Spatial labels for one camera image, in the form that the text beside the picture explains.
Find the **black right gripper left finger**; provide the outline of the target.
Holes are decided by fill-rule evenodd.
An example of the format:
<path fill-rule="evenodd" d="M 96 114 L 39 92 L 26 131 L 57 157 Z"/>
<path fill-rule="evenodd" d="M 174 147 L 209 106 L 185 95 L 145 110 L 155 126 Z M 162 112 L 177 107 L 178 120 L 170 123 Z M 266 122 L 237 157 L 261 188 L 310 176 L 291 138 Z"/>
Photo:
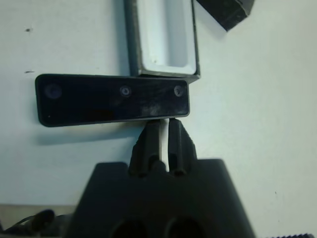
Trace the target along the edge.
<path fill-rule="evenodd" d="M 144 178 L 153 171 L 165 171 L 161 160 L 161 122 L 151 120 L 146 123 L 136 144 L 133 146 L 129 174 Z"/>

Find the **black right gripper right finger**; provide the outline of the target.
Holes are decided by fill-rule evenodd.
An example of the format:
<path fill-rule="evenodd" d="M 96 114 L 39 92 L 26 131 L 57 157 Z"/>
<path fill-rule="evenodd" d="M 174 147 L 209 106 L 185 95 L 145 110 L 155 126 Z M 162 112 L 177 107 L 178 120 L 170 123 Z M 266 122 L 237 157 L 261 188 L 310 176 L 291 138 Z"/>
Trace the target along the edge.
<path fill-rule="evenodd" d="M 189 174 L 197 161 L 197 153 L 193 140 L 178 119 L 169 120 L 167 151 L 169 172 L 174 176 Z"/>

